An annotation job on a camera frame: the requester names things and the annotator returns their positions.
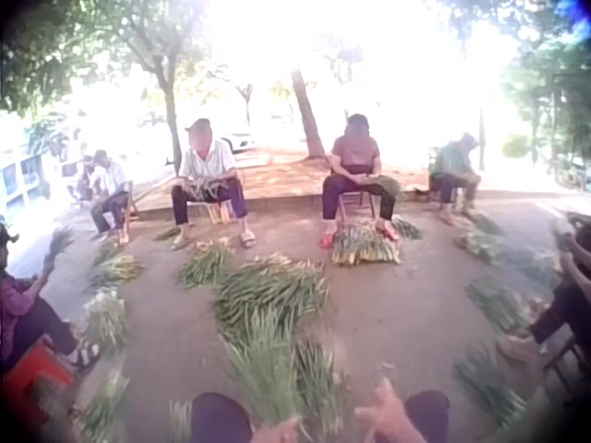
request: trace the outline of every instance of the person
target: person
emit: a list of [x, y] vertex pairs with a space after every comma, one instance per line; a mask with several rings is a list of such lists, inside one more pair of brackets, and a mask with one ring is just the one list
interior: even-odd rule
[[[445, 443], [450, 402], [440, 391], [422, 392], [402, 401], [384, 378], [375, 389], [376, 404], [356, 408], [356, 416], [375, 430], [376, 443]], [[191, 441], [198, 443], [296, 443], [298, 419], [252, 431], [245, 409], [215, 392], [192, 402]]]
[[129, 198], [126, 191], [126, 174], [119, 163], [107, 156], [105, 150], [96, 151], [94, 163], [97, 168], [92, 185], [99, 191], [99, 199], [90, 209], [90, 215], [99, 235], [103, 235], [111, 231], [109, 222], [104, 218], [106, 212], [111, 212], [119, 236], [119, 245], [126, 245], [129, 242], [125, 224], [125, 208]]
[[591, 218], [569, 213], [567, 219], [583, 227], [575, 235], [564, 236], [563, 279], [554, 290], [554, 300], [524, 337], [505, 335], [499, 339], [502, 353], [514, 360], [528, 362], [537, 357], [542, 343], [565, 324], [584, 353], [591, 356]]
[[458, 141], [441, 148], [433, 164], [431, 177], [440, 191], [440, 218], [446, 224], [455, 225], [452, 216], [453, 190], [464, 189], [464, 205], [462, 213], [470, 215], [474, 207], [476, 191], [480, 183], [480, 175], [474, 172], [470, 162], [470, 151], [478, 146], [478, 141], [468, 133], [464, 133]]
[[38, 277], [16, 279], [6, 272], [8, 233], [0, 223], [0, 303], [2, 304], [2, 374], [12, 369], [27, 350], [44, 335], [49, 336], [56, 351], [67, 356], [77, 369], [94, 364], [99, 346], [78, 340], [69, 323], [63, 321], [40, 297], [40, 292], [54, 270], [53, 261], [45, 257]]
[[399, 186], [394, 179], [381, 175], [380, 149], [369, 135], [369, 122], [364, 115], [353, 114], [347, 119], [344, 135], [334, 141], [331, 166], [332, 173], [322, 185], [322, 217], [326, 230], [320, 238], [320, 247], [332, 246], [337, 231], [339, 196], [356, 190], [381, 197], [376, 229], [387, 238], [397, 240], [397, 233], [386, 221], [392, 219]]
[[243, 247], [252, 247], [255, 235], [248, 229], [247, 204], [237, 176], [236, 160], [222, 140], [213, 140], [211, 124], [200, 118], [186, 128], [190, 148], [183, 154], [178, 181], [171, 190], [173, 213], [180, 234], [173, 241], [173, 250], [188, 244], [189, 201], [215, 203], [230, 200], [240, 227]]

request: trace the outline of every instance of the red plastic stool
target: red plastic stool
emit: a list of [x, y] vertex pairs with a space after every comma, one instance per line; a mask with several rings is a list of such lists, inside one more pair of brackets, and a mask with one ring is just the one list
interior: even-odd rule
[[74, 383], [74, 376], [49, 353], [42, 339], [33, 344], [2, 380], [2, 391], [14, 412], [32, 425], [41, 425], [47, 416], [28, 398], [27, 388], [38, 377], [47, 377], [60, 388]]

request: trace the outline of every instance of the man in white shirt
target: man in white shirt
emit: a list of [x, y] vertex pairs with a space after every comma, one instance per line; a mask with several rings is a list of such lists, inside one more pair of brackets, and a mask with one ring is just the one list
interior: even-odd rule
[[129, 235], [125, 229], [124, 214], [127, 206], [128, 193], [125, 190], [127, 179], [121, 165], [111, 160], [105, 150], [97, 150], [94, 154], [96, 164], [94, 183], [100, 189], [99, 200], [90, 210], [90, 215], [96, 224], [99, 234], [111, 230], [109, 222], [104, 218], [106, 212], [111, 212], [115, 229], [119, 234], [119, 245], [129, 242]]
[[190, 148], [183, 154], [178, 171], [178, 184], [172, 189], [175, 222], [181, 232], [173, 242], [173, 249], [187, 245], [187, 203], [208, 203], [230, 200], [240, 225], [240, 240], [243, 247], [255, 244], [255, 235], [248, 229], [247, 206], [240, 180], [236, 173], [236, 160], [230, 147], [221, 140], [213, 140], [210, 121], [200, 118], [187, 128]]

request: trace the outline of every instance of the person in green shirt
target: person in green shirt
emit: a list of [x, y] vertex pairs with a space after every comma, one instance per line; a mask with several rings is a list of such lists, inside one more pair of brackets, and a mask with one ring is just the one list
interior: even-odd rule
[[476, 146], [478, 141], [470, 134], [464, 133], [458, 141], [453, 141], [441, 148], [429, 171], [440, 191], [440, 218], [447, 224], [455, 225], [452, 216], [454, 189], [458, 187], [464, 189], [463, 214], [469, 215], [469, 210], [474, 207], [480, 175], [472, 169], [469, 154]]

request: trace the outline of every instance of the green shirt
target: green shirt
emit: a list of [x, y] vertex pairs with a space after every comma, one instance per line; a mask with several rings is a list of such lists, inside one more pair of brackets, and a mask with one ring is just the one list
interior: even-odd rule
[[452, 171], [458, 174], [466, 174], [472, 171], [470, 157], [459, 149], [455, 143], [441, 148], [430, 171], [431, 174], [441, 174]]

